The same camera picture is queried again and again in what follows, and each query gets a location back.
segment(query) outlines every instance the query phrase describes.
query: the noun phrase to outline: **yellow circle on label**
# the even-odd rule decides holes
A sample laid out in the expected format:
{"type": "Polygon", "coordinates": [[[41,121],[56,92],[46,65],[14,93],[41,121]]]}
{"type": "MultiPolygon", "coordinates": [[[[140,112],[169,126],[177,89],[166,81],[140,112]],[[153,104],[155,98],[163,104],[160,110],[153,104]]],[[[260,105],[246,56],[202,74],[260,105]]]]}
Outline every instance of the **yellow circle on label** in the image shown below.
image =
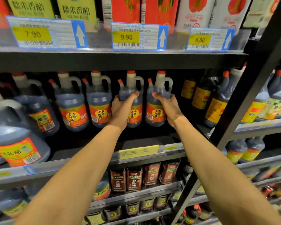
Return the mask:
{"type": "Polygon", "coordinates": [[[163,110],[161,110],[161,109],[153,110],[152,115],[155,118],[161,118],[163,116],[163,110]]]}
{"type": "Polygon", "coordinates": [[[95,112],[95,115],[96,115],[97,118],[103,119],[103,118],[106,118],[106,117],[107,117],[108,112],[107,112],[107,110],[97,110],[97,111],[95,112]]]}
{"type": "Polygon", "coordinates": [[[117,216],[117,215],[118,215],[118,214],[117,214],[116,212],[112,212],[110,216],[111,216],[111,217],[115,217],[115,216],[117,216]]]}
{"type": "Polygon", "coordinates": [[[129,118],[130,119],[134,119],[134,118],[137,118],[139,116],[139,111],[138,110],[131,110],[130,111],[130,115],[129,115],[129,118]]]}
{"type": "Polygon", "coordinates": [[[129,211],[130,211],[130,212],[135,211],[135,206],[131,206],[130,209],[129,209],[129,211]]]}
{"type": "Polygon", "coordinates": [[[77,113],[77,112],[67,113],[66,118],[70,122],[75,122],[75,121],[78,121],[80,119],[80,114],[77,113]]]}

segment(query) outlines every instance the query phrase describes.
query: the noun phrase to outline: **hand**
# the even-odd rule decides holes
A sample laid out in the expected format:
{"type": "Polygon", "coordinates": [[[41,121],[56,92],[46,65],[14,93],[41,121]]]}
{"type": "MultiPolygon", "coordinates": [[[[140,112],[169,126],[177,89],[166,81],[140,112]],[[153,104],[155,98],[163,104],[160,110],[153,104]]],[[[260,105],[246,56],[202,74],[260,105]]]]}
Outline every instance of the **hand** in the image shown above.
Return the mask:
{"type": "Polygon", "coordinates": [[[178,106],[178,102],[177,102],[175,95],[171,94],[171,98],[168,100],[154,91],[154,92],[152,92],[152,96],[161,102],[161,104],[165,110],[165,113],[168,116],[169,124],[175,128],[174,124],[175,124],[175,121],[177,120],[177,118],[184,116],[182,114],[182,112],[180,111],[180,108],[178,106]]]}
{"type": "Polygon", "coordinates": [[[127,119],[131,111],[134,99],[139,96],[139,92],[133,92],[124,102],[119,100],[119,95],[116,95],[112,102],[112,119],[109,125],[117,126],[123,131],[127,126],[127,119]]]}

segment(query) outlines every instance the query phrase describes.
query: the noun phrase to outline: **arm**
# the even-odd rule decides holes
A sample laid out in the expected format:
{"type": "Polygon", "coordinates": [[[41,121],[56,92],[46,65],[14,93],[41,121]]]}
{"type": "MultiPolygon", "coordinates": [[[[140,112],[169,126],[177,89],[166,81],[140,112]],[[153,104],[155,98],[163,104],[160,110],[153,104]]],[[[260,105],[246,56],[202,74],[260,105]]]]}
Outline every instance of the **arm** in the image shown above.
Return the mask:
{"type": "Polygon", "coordinates": [[[115,97],[109,124],[50,179],[15,225],[81,224],[138,95],[131,94],[125,102],[115,97]]]}
{"type": "Polygon", "coordinates": [[[202,136],[181,113],[175,96],[169,100],[157,93],[183,143],[186,155],[223,224],[281,224],[281,218],[251,181],[216,147],[202,136]]]}

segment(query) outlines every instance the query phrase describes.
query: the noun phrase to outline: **white arrow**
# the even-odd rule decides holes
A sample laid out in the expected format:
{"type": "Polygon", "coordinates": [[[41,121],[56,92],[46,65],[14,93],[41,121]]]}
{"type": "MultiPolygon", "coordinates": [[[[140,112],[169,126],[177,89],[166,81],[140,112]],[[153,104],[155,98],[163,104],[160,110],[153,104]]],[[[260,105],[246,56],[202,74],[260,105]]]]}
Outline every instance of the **white arrow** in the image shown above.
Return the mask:
{"type": "Polygon", "coordinates": [[[77,26],[76,36],[78,37],[79,45],[80,45],[80,46],[85,46],[85,44],[84,44],[84,38],[83,38],[83,37],[85,37],[85,35],[84,35],[83,31],[81,30],[81,28],[80,28],[79,25],[77,26]]]}
{"type": "Polygon", "coordinates": [[[229,36],[227,37],[227,40],[226,40],[226,44],[224,46],[224,49],[227,49],[228,48],[228,45],[229,45],[229,42],[231,41],[231,33],[229,34],[229,36]]]}
{"type": "Polygon", "coordinates": [[[160,48],[162,48],[165,46],[165,30],[164,29],[162,30],[162,33],[161,33],[159,39],[160,39],[160,48]]]}

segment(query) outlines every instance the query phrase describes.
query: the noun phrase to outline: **left hand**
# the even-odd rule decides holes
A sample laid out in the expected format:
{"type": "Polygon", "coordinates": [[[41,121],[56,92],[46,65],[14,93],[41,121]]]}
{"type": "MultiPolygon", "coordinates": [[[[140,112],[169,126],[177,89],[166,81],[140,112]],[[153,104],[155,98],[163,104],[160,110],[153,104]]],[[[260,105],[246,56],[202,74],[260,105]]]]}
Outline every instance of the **left hand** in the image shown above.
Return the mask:
{"type": "Polygon", "coordinates": [[[116,95],[112,102],[112,119],[109,125],[117,126],[123,131],[127,126],[127,119],[131,111],[134,99],[139,96],[139,92],[133,92],[124,102],[119,100],[119,95],[116,95]]]}

